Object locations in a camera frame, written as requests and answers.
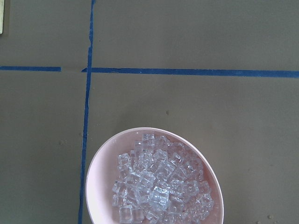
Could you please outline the pink bowl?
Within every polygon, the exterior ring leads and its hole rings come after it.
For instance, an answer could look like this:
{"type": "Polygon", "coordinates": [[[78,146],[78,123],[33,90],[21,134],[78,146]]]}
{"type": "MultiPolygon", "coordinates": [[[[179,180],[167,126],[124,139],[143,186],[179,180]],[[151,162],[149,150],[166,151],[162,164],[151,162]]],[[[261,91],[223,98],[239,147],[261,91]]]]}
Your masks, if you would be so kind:
{"type": "Polygon", "coordinates": [[[94,224],[118,224],[119,212],[112,207],[112,186],[119,174],[117,155],[128,153],[134,147],[134,141],[141,140],[143,134],[154,133],[164,135],[170,141],[178,141],[187,145],[201,160],[204,177],[212,189],[214,206],[205,224],[221,224],[224,221],[224,204],[221,188],[217,177],[204,155],[189,141],[166,130],[152,127],[137,127],[122,131],[108,139],[96,152],[89,166],[85,196],[86,204],[94,224]]]}

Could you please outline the bamboo cutting board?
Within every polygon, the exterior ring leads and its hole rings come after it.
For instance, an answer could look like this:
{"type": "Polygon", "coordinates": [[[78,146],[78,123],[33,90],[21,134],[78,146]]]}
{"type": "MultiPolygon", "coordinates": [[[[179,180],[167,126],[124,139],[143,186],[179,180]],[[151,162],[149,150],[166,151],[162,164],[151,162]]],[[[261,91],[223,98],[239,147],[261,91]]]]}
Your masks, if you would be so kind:
{"type": "Polygon", "coordinates": [[[9,35],[11,0],[0,0],[0,36],[9,35]]]}

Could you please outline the clear ice cube pile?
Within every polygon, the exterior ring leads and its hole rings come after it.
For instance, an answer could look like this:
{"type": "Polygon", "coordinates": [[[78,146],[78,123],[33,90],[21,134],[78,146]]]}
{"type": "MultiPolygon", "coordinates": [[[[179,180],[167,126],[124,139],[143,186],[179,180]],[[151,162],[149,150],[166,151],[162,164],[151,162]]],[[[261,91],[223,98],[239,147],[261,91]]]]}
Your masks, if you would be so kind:
{"type": "Polygon", "coordinates": [[[147,133],[118,155],[112,205],[122,224],[200,224],[214,207],[202,160],[184,143],[147,133]]]}

